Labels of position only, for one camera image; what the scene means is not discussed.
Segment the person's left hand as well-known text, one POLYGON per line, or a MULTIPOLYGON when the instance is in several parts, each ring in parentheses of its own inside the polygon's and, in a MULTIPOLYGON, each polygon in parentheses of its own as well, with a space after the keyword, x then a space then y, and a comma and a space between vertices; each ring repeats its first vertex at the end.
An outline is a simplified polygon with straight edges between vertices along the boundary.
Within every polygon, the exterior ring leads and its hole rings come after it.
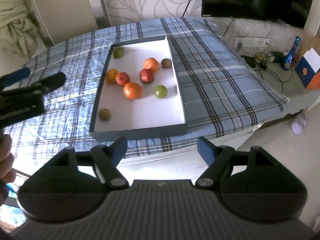
POLYGON ((11 146, 11 137, 7 134, 3 135, 0 155, 0 178, 4 183, 13 183, 16 179, 16 172, 12 168, 14 156, 11 153, 11 146))

